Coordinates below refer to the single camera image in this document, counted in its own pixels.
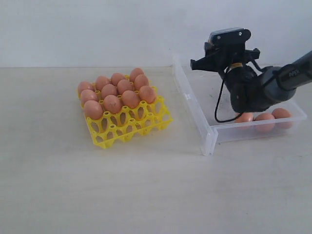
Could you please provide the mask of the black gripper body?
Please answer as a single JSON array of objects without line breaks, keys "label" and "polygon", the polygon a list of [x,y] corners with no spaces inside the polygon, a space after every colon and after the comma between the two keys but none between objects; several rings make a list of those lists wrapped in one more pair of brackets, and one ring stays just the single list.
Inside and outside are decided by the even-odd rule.
[{"label": "black gripper body", "polygon": [[224,72],[228,67],[231,67],[234,63],[247,64],[252,60],[256,60],[260,57],[260,50],[254,48],[252,50],[245,47],[225,47],[219,48],[211,54],[211,72]]}]

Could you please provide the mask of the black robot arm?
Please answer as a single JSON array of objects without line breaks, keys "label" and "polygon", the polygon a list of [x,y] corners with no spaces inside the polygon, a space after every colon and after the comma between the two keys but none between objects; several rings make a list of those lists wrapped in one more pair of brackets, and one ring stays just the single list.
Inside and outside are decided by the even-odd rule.
[{"label": "black robot arm", "polygon": [[258,49],[207,50],[205,57],[191,60],[190,67],[219,73],[237,113],[263,112],[291,99],[298,87],[312,81],[311,52],[283,67],[264,67],[258,75],[247,63],[255,63],[259,55]]}]

